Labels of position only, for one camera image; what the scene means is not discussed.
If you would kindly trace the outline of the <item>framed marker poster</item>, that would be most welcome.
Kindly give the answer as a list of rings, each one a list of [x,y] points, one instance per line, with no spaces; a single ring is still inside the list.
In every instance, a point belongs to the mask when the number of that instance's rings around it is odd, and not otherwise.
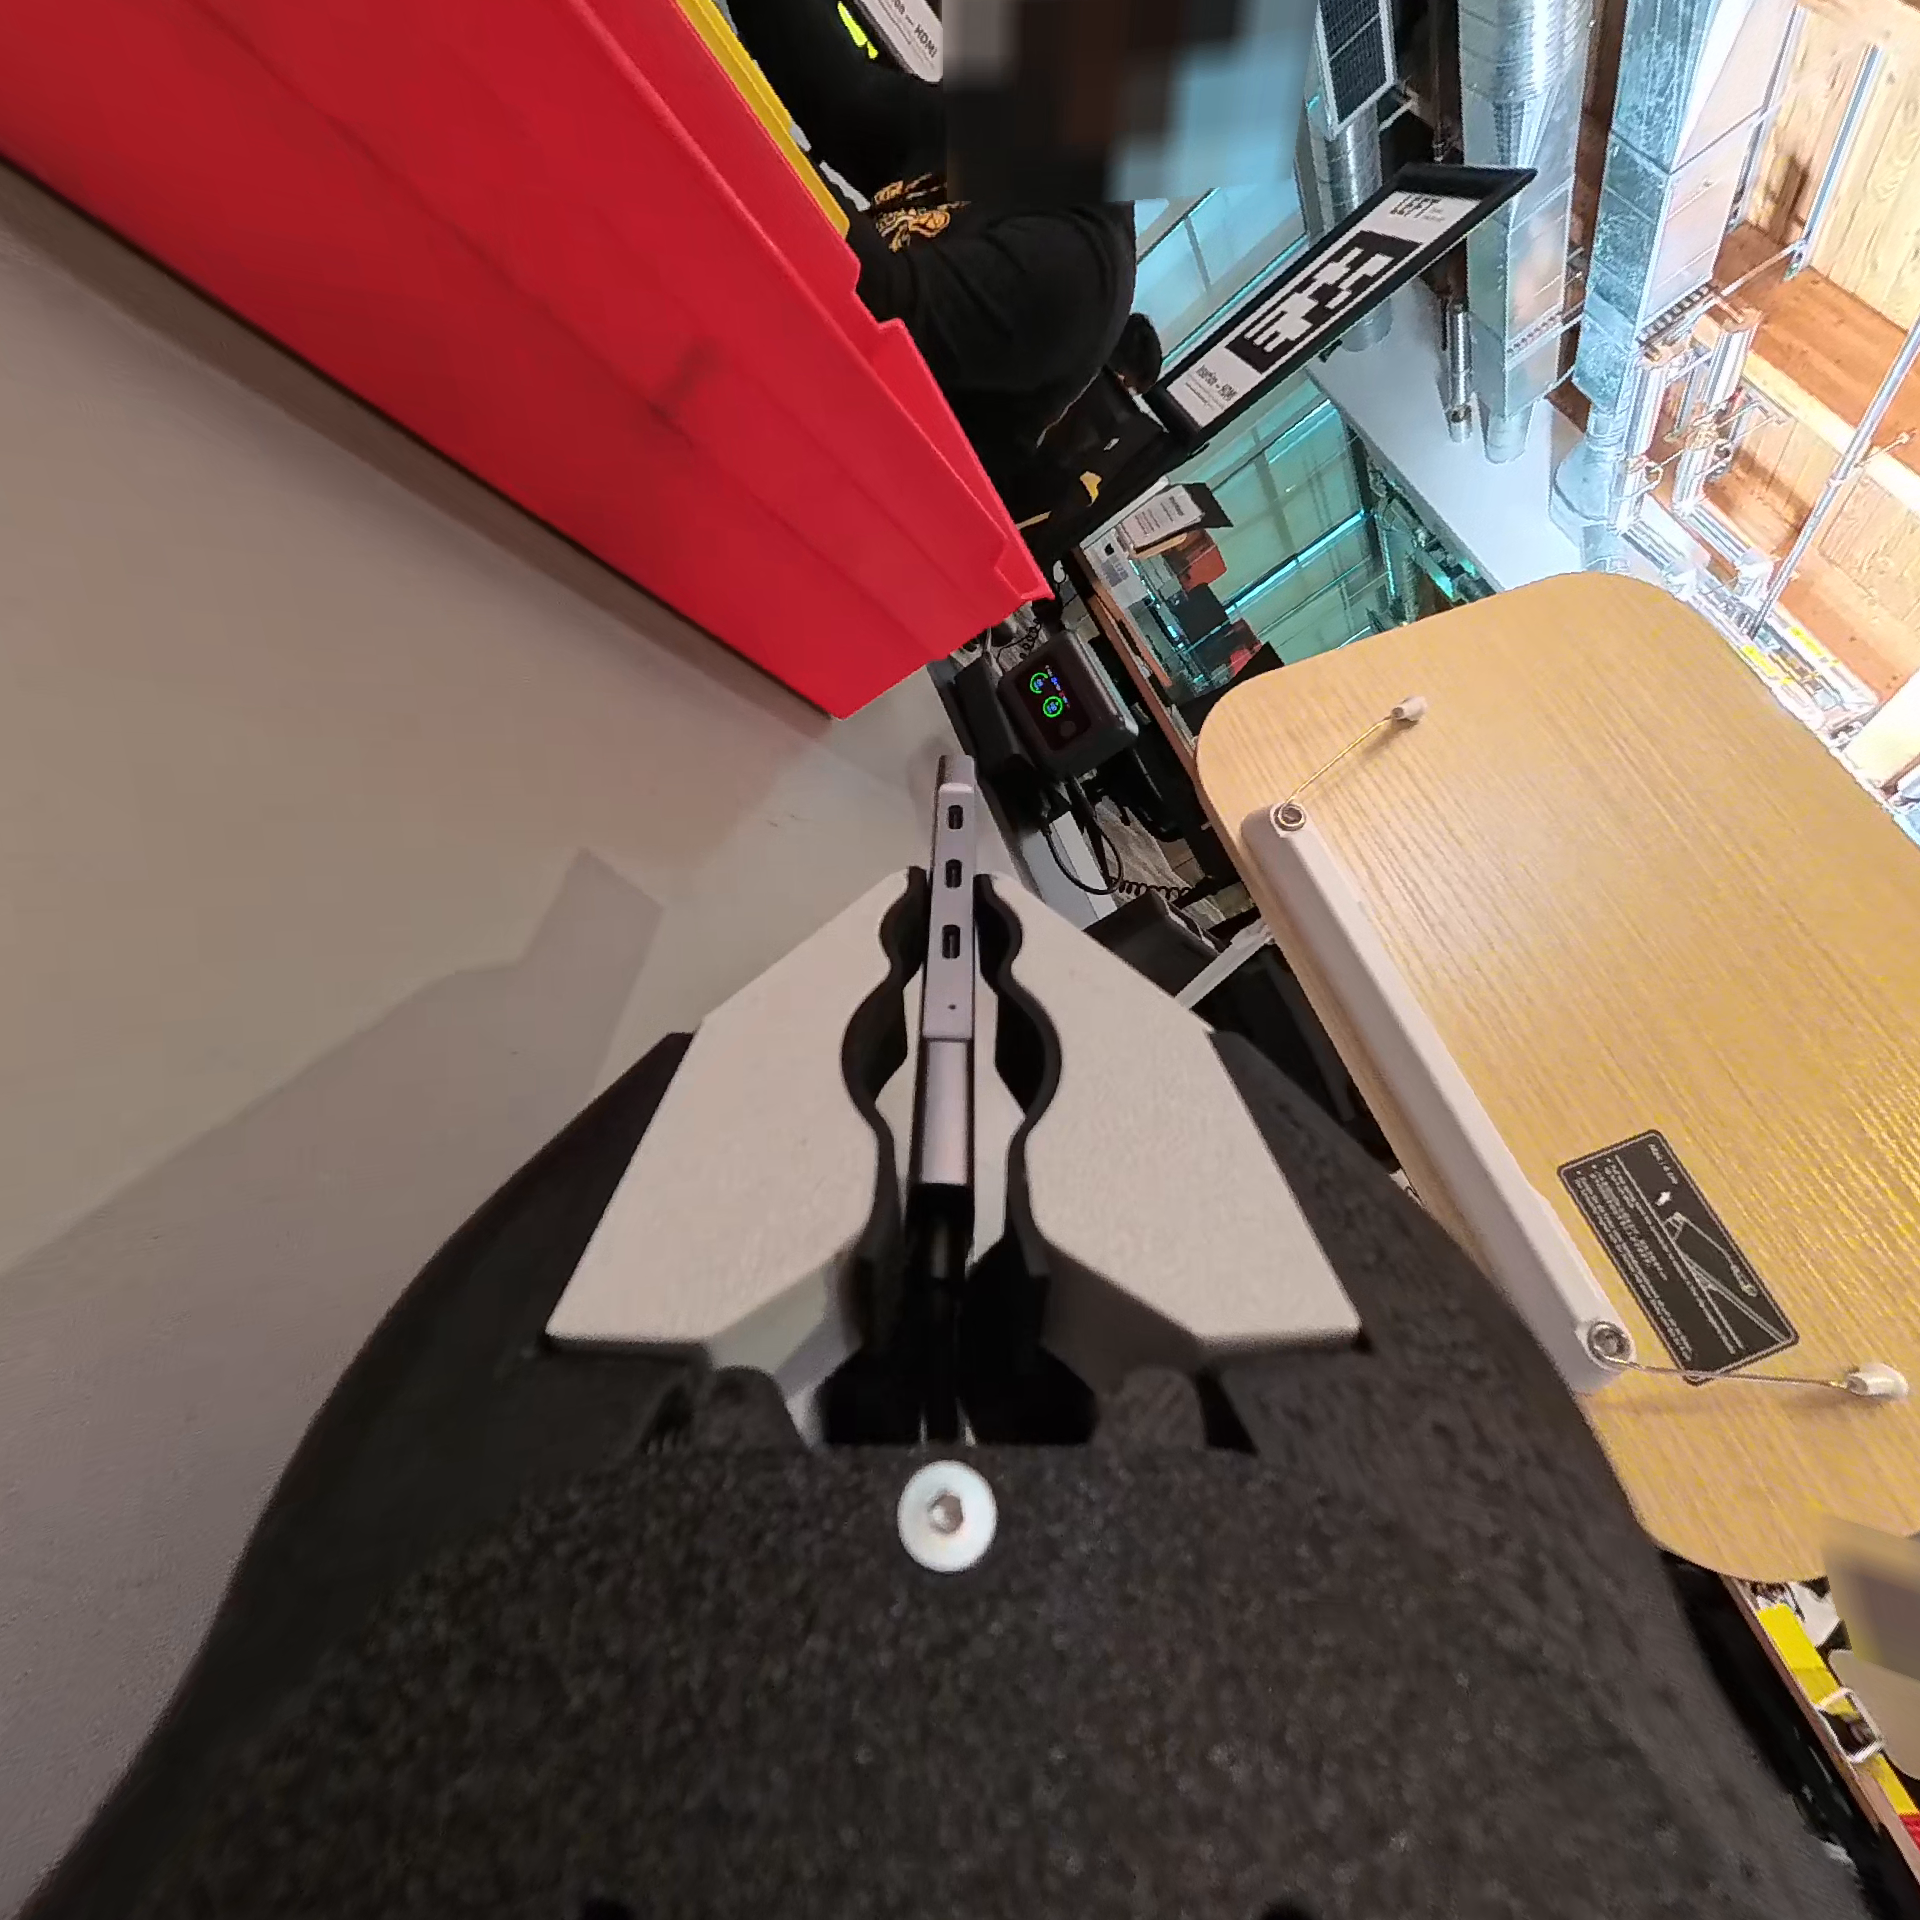
[[[1533,179],[1529,168],[1406,164],[1171,363],[1149,409],[1182,443],[1206,442],[1340,346]]]

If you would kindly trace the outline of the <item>foil insulated duct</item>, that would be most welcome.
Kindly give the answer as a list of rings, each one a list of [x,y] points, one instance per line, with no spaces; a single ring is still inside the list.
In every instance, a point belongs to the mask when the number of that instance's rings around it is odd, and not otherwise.
[[[1651,338],[1701,296],[1796,18],[1790,3],[1628,3],[1573,387],[1589,403],[1552,481],[1585,569],[1629,571],[1657,385]]]

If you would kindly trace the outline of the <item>red plastic bin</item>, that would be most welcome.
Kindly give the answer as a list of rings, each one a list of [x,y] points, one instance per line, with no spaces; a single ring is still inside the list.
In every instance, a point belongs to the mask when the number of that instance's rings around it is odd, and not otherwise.
[[[713,4],[9,3],[3,137],[832,715],[1046,592]]]

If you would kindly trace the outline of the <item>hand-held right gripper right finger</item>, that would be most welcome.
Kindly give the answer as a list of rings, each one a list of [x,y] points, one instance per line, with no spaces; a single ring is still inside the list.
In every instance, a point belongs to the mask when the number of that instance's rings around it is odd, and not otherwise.
[[[1140,1372],[1349,1350],[1360,1314],[1195,1014],[1026,890],[976,887],[1000,1235],[965,1290],[981,1439],[1086,1439]]]

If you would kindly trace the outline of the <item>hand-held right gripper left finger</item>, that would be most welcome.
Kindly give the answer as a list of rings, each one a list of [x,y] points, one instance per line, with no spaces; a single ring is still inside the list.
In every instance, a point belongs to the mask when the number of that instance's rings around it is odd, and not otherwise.
[[[724,1000],[667,1074],[545,1338],[755,1370],[804,1435],[859,1343],[854,1266],[896,1225],[922,879],[874,884]]]

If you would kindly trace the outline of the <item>wooden board stand white base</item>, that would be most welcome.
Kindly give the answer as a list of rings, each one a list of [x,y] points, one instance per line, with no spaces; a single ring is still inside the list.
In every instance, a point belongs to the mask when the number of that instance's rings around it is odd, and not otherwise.
[[[1915,844],[1578,571],[1240,682],[1193,780],[1414,1195],[1669,1552],[1915,1534]]]

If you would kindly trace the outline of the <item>grey desk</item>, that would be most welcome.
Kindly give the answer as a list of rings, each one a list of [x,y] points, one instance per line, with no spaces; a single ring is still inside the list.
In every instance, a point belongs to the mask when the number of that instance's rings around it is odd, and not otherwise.
[[[5,169],[13,1915],[324,1398],[666,1034],[925,854],[832,721]]]

